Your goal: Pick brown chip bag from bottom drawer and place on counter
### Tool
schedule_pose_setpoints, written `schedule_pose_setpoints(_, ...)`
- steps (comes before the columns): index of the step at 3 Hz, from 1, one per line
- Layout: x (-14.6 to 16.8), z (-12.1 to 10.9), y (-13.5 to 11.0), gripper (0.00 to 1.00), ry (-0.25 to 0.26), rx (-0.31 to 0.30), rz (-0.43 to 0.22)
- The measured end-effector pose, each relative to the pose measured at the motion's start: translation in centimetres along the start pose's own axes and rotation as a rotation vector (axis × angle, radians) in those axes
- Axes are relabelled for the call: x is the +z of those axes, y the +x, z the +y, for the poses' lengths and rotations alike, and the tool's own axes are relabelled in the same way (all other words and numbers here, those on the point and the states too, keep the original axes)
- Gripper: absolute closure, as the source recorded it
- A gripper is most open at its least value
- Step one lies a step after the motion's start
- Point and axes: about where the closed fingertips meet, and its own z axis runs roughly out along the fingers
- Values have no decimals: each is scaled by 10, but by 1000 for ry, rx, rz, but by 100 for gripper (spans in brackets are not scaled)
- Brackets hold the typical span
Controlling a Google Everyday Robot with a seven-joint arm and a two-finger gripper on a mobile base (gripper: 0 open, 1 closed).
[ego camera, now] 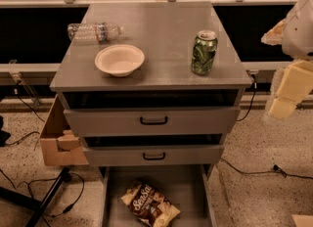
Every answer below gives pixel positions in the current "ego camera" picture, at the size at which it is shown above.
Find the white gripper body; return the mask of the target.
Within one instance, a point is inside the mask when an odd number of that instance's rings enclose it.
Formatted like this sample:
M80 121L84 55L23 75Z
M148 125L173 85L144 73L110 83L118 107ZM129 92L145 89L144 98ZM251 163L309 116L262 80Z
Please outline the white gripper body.
M288 12L282 50L293 58L313 60L313 0L298 0Z

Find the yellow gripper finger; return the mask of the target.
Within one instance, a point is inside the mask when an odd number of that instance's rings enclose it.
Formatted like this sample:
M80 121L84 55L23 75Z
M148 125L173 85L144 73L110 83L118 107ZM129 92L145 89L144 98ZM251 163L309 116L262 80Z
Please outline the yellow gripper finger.
M279 21L261 37L261 42L270 46L281 45L283 41L284 25L284 20Z
M312 90L312 62L297 60L286 68L279 68L273 76L267 116L276 119L288 118Z

